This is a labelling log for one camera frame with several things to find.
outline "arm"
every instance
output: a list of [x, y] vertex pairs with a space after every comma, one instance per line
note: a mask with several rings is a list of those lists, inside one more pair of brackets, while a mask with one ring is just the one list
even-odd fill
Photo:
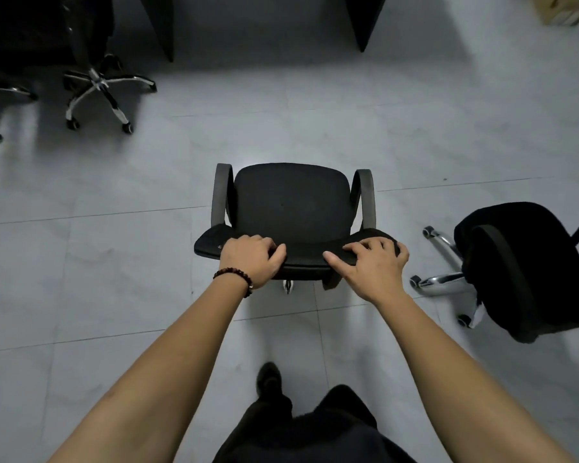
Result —
[[[260, 236], [229, 240], [220, 268], [247, 273], [254, 288], [285, 260], [285, 245]], [[247, 290], [217, 277], [86, 415], [49, 463], [170, 462], [204, 394], [225, 332]]]
[[355, 267], [325, 252], [355, 292], [373, 303], [401, 346], [427, 415], [455, 462], [571, 462], [532, 416], [403, 291], [407, 248], [372, 238], [345, 249]]

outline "brown beaded bracelet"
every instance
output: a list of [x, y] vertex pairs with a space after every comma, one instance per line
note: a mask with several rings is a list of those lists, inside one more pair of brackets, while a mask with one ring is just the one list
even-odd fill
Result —
[[245, 299], [253, 294], [253, 281], [251, 281], [251, 278], [249, 278], [249, 275], [247, 273], [245, 273], [242, 270], [239, 270], [238, 268], [223, 268], [222, 270], [219, 270], [218, 272], [214, 273], [212, 279], [215, 279], [217, 276], [224, 275], [225, 273], [234, 273], [235, 275], [240, 276], [243, 280], [247, 281], [248, 287], [247, 293], [244, 295]]

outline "person's left arm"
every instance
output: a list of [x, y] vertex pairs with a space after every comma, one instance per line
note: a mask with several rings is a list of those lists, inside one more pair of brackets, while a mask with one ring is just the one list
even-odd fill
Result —
[[[238, 268], [262, 287], [285, 260], [285, 245], [243, 236], [229, 240], [220, 269]], [[212, 373], [232, 317], [247, 291], [220, 275], [85, 416], [49, 463], [170, 462]]]

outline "cardboard box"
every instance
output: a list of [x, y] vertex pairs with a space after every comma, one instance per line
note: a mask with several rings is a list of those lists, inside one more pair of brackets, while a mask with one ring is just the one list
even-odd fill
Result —
[[533, 0], [543, 24], [579, 24], [579, 0]]

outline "forearm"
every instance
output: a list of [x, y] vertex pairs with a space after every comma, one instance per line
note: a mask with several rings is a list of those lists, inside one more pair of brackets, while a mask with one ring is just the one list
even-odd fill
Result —
[[408, 295], [390, 299], [378, 310], [399, 342], [429, 419], [454, 461], [572, 461]]
[[101, 398], [50, 462], [171, 461], [246, 287], [232, 274], [214, 280]]

